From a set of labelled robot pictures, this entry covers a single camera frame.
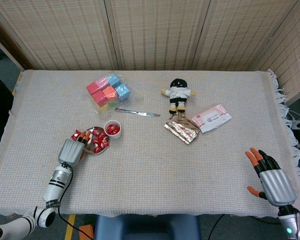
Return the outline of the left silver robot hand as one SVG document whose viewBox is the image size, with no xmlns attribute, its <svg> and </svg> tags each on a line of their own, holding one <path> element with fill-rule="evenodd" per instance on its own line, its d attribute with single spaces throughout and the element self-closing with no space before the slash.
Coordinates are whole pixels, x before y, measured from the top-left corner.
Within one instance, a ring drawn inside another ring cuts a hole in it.
<svg viewBox="0 0 300 240">
<path fill-rule="evenodd" d="M 92 131 L 76 131 L 70 138 L 67 138 L 59 152 L 58 162 L 74 167 L 81 160 L 86 152 L 86 145 L 90 141 Z"/>
</svg>

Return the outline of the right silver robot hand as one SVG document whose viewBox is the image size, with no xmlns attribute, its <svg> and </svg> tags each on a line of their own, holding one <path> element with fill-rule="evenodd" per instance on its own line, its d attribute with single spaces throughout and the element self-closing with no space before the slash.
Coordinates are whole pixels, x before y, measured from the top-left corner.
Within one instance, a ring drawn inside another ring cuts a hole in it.
<svg viewBox="0 0 300 240">
<path fill-rule="evenodd" d="M 262 150 L 250 148 L 245 155 L 250 160 L 262 186 L 262 190 L 256 190 L 248 186 L 247 190 L 255 197 L 267 200 L 272 206 L 282 207 L 293 205 L 297 199 L 290 179 L 281 169 L 278 162 Z"/>
</svg>

